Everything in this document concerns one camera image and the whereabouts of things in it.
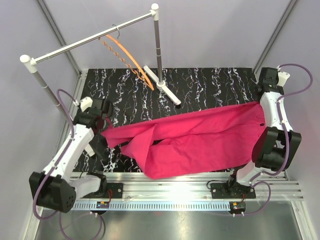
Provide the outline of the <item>pink trousers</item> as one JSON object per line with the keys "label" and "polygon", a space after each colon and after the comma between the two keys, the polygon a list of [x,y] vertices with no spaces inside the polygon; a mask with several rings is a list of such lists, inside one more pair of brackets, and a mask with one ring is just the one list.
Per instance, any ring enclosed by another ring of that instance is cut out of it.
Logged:
{"label": "pink trousers", "polygon": [[231,169],[247,164],[265,129],[258,102],[210,108],[105,130],[151,179]]}

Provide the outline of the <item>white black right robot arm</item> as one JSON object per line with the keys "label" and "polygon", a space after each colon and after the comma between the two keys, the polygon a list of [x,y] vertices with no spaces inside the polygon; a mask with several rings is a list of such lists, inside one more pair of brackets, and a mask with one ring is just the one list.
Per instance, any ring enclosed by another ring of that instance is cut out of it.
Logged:
{"label": "white black right robot arm", "polygon": [[252,193],[262,175],[275,177],[287,169],[298,150],[302,136],[294,132],[284,107],[284,85],[289,77],[279,67],[260,71],[258,99],[266,127],[253,147],[251,161],[229,176],[225,190],[233,199]]}

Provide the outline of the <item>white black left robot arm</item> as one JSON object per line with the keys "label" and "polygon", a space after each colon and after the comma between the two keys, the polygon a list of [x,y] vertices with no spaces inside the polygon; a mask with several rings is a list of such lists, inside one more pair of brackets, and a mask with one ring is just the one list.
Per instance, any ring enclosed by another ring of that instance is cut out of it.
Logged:
{"label": "white black left robot arm", "polygon": [[71,181],[71,175],[84,151],[90,156],[97,153],[90,142],[111,127],[113,103],[108,99],[85,97],[77,102],[77,107],[70,133],[57,154],[42,172],[33,172],[29,177],[33,208],[39,206],[67,213],[82,197],[92,194],[101,199],[107,195],[107,178],[102,173],[89,172],[75,181]]}

